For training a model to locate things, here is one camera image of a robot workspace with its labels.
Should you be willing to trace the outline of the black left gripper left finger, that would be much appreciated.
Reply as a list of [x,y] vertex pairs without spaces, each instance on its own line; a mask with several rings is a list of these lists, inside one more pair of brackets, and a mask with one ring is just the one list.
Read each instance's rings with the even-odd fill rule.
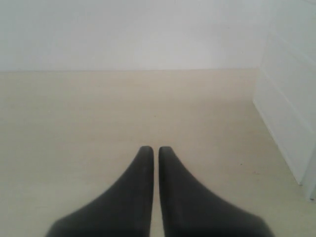
[[154,151],[141,146],[126,171],[95,200],[57,220],[48,237],[148,237],[154,194]]

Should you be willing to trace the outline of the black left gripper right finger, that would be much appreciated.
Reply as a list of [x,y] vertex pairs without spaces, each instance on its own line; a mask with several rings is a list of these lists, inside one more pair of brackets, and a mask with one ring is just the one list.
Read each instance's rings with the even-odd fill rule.
[[166,237],[269,237],[265,221],[220,198],[181,163],[171,147],[158,152],[159,197]]

